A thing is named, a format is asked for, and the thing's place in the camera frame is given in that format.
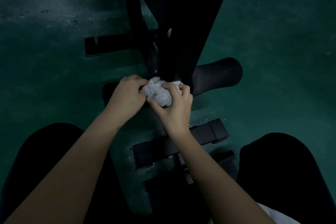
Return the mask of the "black foam roller pad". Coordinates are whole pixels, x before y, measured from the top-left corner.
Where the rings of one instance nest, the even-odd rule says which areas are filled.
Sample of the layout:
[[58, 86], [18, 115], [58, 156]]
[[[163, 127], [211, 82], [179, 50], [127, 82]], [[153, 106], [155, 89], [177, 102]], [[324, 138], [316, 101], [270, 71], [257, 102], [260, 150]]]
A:
[[192, 75], [192, 95], [237, 85], [243, 68], [235, 58], [225, 58], [213, 63], [197, 65]]
[[119, 82], [109, 82], [103, 86], [102, 96], [103, 96], [103, 102], [104, 102], [105, 107], [109, 103], [111, 96], [114, 93], [118, 85], [119, 85]]

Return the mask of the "white fluffy cloth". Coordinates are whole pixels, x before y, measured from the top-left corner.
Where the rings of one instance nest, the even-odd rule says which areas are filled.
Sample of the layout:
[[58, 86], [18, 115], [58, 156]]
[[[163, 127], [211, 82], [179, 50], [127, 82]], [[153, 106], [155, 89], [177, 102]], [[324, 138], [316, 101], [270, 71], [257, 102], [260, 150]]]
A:
[[161, 80], [160, 77], [151, 78], [148, 83], [141, 87], [146, 98], [151, 98], [162, 108], [168, 108], [172, 105], [172, 97], [170, 91], [163, 88], [162, 84], [168, 83]]

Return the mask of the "black padded bench backrest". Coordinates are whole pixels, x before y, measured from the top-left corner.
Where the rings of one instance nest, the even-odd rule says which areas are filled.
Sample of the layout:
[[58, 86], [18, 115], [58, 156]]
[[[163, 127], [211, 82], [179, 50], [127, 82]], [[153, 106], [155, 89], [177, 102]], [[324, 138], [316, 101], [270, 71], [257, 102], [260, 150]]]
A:
[[144, 0], [158, 23], [158, 75], [191, 86], [223, 0]]

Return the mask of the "person's white shirt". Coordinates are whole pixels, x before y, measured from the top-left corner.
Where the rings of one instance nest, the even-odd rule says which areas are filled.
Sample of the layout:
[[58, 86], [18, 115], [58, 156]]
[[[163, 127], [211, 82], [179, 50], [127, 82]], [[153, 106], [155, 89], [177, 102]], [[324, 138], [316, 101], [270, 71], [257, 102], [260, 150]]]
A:
[[266, 214], [276, 223], [276, 224], [300, 224], [293, 218], [277, 211], [271, 209], [265, 205], [258, 203], [258, 205], [266, 212]]

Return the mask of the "person's left forearm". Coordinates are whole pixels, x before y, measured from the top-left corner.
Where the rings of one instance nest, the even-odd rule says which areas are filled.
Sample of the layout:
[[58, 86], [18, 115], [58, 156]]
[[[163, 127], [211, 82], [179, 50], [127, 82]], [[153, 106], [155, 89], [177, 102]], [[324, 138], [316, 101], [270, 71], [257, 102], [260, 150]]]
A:
[[103, 111], [4, 224], [83, 224], [111, 142], [126, 121]]

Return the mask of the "person's right hand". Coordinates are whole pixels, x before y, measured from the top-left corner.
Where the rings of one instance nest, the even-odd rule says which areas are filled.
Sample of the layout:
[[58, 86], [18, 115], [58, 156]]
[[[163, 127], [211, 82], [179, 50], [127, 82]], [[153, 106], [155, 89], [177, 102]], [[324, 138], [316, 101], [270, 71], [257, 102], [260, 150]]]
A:
[[167, 113], [157, 113], [171, 139], [179, 139], [190, 134], [189, 122], [193, 96], [187, 85], [162, 84], [169, 90], [172, 97], [172, 105]]

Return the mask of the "person's right forearm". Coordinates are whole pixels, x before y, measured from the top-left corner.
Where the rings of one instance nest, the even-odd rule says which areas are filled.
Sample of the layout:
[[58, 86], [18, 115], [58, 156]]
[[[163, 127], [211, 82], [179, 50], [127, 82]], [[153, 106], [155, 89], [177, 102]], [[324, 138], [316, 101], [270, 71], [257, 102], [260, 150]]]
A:
[[168, 131], [211, 212], [214, 224], [276, 224], [222, 169], [190, 130]]

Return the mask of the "person's leg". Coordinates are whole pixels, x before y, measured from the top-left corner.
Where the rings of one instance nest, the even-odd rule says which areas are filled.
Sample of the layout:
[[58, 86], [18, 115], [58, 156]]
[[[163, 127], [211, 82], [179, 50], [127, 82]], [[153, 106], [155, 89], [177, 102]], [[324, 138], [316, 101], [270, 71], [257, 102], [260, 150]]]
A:
[[[22, 203], [83, 132], [73, 124], [54, 123], [25, 140], [2, 187], [0, 223]], [[132, 219], [133, 213], [108, 152], [83, 224], [129, 224]]]
[[336, 205], [310, 150], [269, 133], [240, 150], [236, 182], [257, 203], [300, 224], [336, 224]]

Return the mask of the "person's left leg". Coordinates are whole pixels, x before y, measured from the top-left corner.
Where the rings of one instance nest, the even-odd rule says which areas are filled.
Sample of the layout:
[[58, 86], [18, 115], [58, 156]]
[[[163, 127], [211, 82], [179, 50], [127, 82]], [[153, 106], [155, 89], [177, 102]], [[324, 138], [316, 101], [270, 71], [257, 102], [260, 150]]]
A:
[[[25, 140], [2, 187], [0, 223], [22, 203], [83, 132], [73, 124], [54, 123]], [[129, 224], [132, 219], [133, 213], [108, 152], [83, 224]]]

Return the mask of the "person's right leg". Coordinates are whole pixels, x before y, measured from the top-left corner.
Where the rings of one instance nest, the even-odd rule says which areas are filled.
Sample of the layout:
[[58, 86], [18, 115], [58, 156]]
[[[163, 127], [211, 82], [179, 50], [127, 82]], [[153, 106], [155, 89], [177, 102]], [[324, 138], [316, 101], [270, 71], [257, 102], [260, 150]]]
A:
[[240, 150], [236, 182], [257, 203], [300, 224], [336, 224], [336, 205], [310, 150], [269, 133]]

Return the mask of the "person's left hand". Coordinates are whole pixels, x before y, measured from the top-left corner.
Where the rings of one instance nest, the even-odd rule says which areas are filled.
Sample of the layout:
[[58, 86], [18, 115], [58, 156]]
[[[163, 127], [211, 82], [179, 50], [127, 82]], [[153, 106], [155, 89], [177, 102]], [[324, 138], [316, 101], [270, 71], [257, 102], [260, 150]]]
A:
[[129, 77], [125, 77], [116, 87], [104, 112], [107, 113], [116, 124], [122, 126], [141, 109], [145, 101], [132, 99], [129, 94]]

